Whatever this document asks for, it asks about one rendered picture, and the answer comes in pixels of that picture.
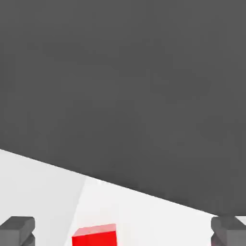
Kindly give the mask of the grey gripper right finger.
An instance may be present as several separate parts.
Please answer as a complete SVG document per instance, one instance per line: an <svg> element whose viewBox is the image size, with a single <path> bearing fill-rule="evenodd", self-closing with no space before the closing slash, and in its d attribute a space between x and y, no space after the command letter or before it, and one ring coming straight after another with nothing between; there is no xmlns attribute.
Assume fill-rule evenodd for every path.
<svg viewBox="0 0 246 246"><path fill-rule="evenodd" d="M246 246L246 225L236 217L213 217L211 229L211 246Z"/></svg>

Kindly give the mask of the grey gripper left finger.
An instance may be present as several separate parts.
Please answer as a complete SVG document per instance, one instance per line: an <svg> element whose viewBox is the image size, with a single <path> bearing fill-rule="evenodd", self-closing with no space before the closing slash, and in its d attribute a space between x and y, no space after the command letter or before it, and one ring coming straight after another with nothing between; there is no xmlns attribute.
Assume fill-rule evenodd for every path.
<svg viewBox="0 0 246 246"><path fill-rule="evenodd" d="M0 246L35 246L34 217L11 216L0 225Z"/></svg>

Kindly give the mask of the small red cube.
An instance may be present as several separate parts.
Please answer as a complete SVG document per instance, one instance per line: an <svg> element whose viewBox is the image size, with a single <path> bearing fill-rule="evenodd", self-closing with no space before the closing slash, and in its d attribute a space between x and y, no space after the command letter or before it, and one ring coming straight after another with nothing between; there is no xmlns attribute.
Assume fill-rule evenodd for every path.
<svg viewBox="0 0 246 246"><path fill-rule="evenodd" d="M72 246L118 246L116 224L79 228L72 236Z"/></svg>

